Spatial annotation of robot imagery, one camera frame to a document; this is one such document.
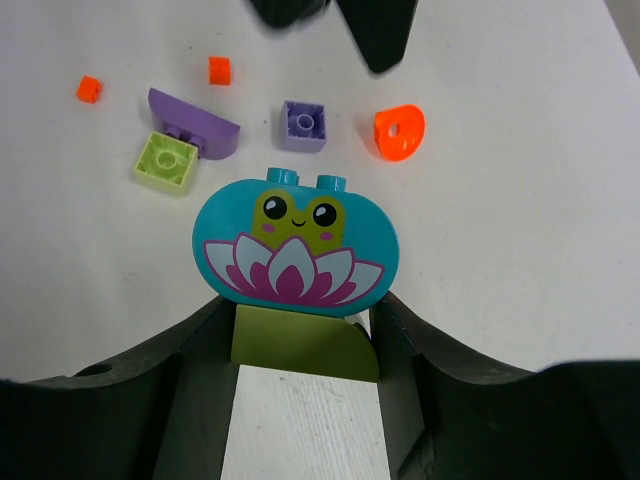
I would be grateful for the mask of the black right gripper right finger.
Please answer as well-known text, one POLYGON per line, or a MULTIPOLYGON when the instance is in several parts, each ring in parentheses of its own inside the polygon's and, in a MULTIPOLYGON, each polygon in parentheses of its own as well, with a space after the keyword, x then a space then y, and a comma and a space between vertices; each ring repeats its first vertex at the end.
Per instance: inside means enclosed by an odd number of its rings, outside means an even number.
POLYGON ((394 479, 635 479, 635 360, 517 368, 387 294, 370 311, 394 479))

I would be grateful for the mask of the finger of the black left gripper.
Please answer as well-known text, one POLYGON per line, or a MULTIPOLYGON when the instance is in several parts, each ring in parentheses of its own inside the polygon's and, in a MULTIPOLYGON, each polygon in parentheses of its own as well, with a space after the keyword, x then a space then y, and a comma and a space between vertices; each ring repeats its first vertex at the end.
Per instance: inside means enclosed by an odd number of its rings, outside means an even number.
POLYGON ((338 0, 352 38, 372 74, 384 74, 404 57, 417 0, 338 0))
POLYGON ((330 0, 249 0, 257 17, 271 29, 287 29, 323 13, 330 0))

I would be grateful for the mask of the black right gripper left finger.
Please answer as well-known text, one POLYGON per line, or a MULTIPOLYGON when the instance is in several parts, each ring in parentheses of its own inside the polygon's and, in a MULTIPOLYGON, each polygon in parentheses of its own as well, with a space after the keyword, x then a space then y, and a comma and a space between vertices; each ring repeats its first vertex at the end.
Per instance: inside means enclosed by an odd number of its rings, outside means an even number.
POLYGON ((220 478, 239 372, 235 313, 216 298, 74 376, 2 381, 2 478, 220 478))

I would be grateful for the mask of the purple square lego brick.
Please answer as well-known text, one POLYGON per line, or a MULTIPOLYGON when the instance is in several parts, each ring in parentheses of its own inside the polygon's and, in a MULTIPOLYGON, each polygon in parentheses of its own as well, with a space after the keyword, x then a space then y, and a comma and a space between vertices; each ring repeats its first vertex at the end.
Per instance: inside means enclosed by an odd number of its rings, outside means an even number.
POLYGON ((327 142, 325 107, 285 100, 281 109, 281 147, 286 151, 319 153, 327 142))

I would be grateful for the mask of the pale green lego brick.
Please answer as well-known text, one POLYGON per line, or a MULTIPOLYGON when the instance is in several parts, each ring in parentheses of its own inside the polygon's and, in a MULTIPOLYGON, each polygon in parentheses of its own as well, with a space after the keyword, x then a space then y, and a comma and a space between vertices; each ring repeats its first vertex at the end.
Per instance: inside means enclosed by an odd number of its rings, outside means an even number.
POLYGON ((343 318, 236 307, 231 361, 267 369, 376 383, 369 335, 343 318))

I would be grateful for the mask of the teal printed oval lego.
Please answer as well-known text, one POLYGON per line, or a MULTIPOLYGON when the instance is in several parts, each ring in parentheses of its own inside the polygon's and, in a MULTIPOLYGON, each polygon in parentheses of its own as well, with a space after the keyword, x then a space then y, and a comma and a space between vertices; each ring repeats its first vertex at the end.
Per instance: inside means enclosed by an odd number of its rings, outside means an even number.
POLYGON ((227 300, 331 317, 373 306, 400 260, 387 214, 348 192, 344 178, 302 186, 280 168, 215 192, 195 219, 192 249, 203 279, 227 300))

